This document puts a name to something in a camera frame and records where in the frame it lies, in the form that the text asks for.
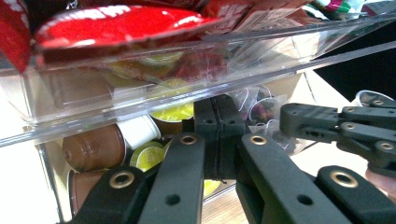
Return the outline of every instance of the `snack package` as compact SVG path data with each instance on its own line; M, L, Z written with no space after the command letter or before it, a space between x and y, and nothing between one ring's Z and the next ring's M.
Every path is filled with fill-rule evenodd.
M167 78L169 71L174 67L175 61L180 58L180 54L182 53L168 53L162 55L162 57L155 55L143 59L121 60L114 63L97 64L95 67L109 69L118 77L124 79L134 78L159 84Z
M396 11L396 2L389 0L365 1L361 9L361 12L367 13L368 16L375 16L394 11Z
M366 14L361 13L364 0L315 0L312 4L335 21L357 19Z
M298 26L305 26L307 24L313 24L313 23L320 23L320 21L315 18L309 17L304 10L298 9L297 11L291 13L287 17L279 18L274 21L268 21L268 23L263 25L261 29L262 30L285 29L285 28L292 28Z
M0 0L0 11L0 51L22 73L31 55L27 9L20 0Z
M205 17L227 20L207 32L210 35L221 35L231 32L252 7L253 0L210 0L200 13Z
M257 1L244 19L234 29L235 32L262 30L269 22L285 18L310 0L266 0Z
M188 82L216 81L226 75L227 63L222 55L202 50L184 54L168 74Z
M220 23L185 9L109 6L69 10L35 34L38 65L119 56L187 40Z
M104 7L114 5L141 5L149 7L180 7L197 10L209 0L78 0L81 7Z

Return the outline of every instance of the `metal bolt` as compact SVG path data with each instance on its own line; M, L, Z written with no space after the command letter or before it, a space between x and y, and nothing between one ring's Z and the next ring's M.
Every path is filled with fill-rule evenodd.
M359 185L358 180L356 180L355 177L345 173L344 171L332 171L330 173L330 178L338 185L350 189L354 189Z
M128 171L120 171L110 178L110 187L113 189L123 189L134 182L134 174Z

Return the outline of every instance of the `red wrapper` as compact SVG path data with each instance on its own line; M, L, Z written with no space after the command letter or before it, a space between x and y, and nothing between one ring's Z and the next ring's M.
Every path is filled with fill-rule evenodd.
M208 31L209 34L226 34L240 22L253 7L253 0L211 0L200 12L204 17L227 19L227 22Z
M19 0L0 0L0 11L0 50L22 73L31 55L26 8Z
M38 63L115 56L187 40L219 24L184 9L111 6L60 14L36 33Z
M104 7L114 5L141 5L148 7L180 7L197 9L209 0L78 0L82 7Z

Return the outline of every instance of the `plastic organizer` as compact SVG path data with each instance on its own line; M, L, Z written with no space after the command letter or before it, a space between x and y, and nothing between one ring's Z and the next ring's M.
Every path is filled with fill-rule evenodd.
M289 29L208 35L201 41L99 60L48 63L45 68L32 63L22 75L2 59L0 85L25 121L25 131L3 137L0 147L32 139L46 142L392 49L396 42L317 59L395 20L396 13L388 13Z

